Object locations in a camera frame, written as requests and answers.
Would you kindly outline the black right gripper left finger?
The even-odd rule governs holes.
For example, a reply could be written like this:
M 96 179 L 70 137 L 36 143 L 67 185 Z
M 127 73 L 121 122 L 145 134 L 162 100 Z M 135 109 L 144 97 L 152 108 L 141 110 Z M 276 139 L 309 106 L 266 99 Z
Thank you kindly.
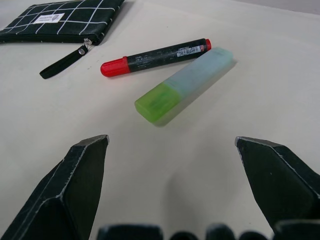
M 12 221 L 10 240 L 89 240 L 109 142 L 103 134 L 73 145 Z

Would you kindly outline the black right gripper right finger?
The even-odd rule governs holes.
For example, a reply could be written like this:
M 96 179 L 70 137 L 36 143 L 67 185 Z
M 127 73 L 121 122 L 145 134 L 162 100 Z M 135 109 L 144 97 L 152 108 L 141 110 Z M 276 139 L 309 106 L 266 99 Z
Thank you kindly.
M 288 147 L 238 136 L 254 199 L 271 227 L 287 220 L 320 220 L 320 175 Z

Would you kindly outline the black grid-pattern pencil pouch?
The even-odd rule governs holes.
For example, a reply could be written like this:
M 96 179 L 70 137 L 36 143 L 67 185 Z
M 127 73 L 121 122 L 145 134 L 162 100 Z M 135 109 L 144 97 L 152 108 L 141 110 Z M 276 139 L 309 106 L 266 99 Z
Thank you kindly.
M 72 43 L 81 46 L 43 69 L 49 79 L 61 73 L 108 33 L 125 0 L 68 0 L 33 4 L 0 30 L 0 43 Z

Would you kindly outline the green capped translucent highlighter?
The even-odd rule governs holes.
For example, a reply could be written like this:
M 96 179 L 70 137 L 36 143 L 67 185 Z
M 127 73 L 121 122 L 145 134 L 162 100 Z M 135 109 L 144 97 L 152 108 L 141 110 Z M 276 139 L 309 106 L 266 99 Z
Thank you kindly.
M 134 102 L 136 111 L 155 123 L 230 66 L 231 51 L 215 47 L 152 88 Z

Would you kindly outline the black marker with red cap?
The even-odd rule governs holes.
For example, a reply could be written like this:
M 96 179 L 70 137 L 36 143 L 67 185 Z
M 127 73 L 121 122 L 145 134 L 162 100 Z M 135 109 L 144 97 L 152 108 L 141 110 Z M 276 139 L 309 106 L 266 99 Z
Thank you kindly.
M 115 77 L 196 59 L 211 49 L 211 41 L 201 38 L 105 62 L 100 72 L 105 77 Z

